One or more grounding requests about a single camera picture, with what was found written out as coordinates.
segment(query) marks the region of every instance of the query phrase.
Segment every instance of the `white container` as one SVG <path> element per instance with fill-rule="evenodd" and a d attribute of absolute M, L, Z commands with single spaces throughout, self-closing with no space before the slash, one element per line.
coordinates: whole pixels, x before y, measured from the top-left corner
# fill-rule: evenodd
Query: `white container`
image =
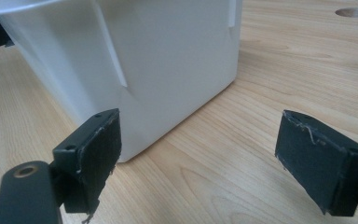
<path fill-rule="evenodd" d="M 120 109 L 127 161 L 233 81 L 241 5 L 0 0 L 0 22 L 77 124 Z"/>

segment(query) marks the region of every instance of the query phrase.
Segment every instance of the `wood grain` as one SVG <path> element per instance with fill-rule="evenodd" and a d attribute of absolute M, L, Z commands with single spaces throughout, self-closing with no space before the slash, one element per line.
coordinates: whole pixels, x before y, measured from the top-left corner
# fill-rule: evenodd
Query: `wood grain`
<path fill-rule="evenodd" d="M 358 18 L 344 7 L 358 1 L 244 1 L 237 79 L 120 164 L 92 223 L 358 223 L 358 211 L 322 215 L 273 155 L 284 109 L 358 142 Z M 75 128 L 16 48 L 0 48 L 0 177 L 51 161 Z"/>

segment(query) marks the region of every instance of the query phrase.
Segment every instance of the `light wood surface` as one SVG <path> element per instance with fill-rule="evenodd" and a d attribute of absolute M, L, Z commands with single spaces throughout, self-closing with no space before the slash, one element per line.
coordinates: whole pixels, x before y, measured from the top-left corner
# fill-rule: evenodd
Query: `light wood surface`
<path fill-rule="evenodd" d="M 322 215 L 274 157 L 282 111 L 358 142 L 358 1 L 246 0 L 238 78 L 108 179 L 91 223 L 358 223 Z M 0 178 L 75 124 L 16 48 L 0 48 Z M 86 215 L 63 215 L 80 223 Z"/>

